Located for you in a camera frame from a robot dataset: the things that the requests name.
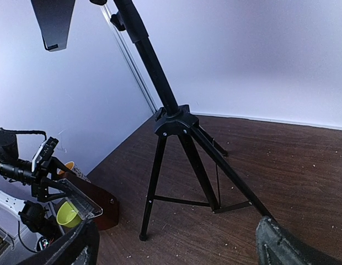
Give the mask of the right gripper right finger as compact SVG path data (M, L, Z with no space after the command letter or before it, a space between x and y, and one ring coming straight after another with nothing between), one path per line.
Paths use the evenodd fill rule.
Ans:
M259 221L255 235L259 264L342 264L305 244L268 216Z

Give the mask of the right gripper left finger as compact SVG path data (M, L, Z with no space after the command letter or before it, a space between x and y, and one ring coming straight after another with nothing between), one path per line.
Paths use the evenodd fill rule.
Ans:
M99 231L93 220L82 221L48 248L37 252L19 264L73 264L83 253L83 264L96 264Z

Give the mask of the wooden metronome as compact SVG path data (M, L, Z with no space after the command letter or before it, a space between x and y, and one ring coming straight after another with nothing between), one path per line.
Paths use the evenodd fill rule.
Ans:
M93 219L100 231L118 225L119 201L110 192L68 172L60 174L58 182L71 189L67 200L82 219Z

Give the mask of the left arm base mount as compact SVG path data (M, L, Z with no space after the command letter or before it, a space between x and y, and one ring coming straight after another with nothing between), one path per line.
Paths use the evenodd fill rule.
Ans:
M52 243L63 236L59 225L53 215L46 218L45 208L39 204L29 200L24 201L24 206L21 211L18 212L18 238L22 246L31 253L37 253L41 250L30 249L22 240L20 234L20 224L24 224L31 232L39 233L44 239L46 239L46 245L43 249L49 247Z

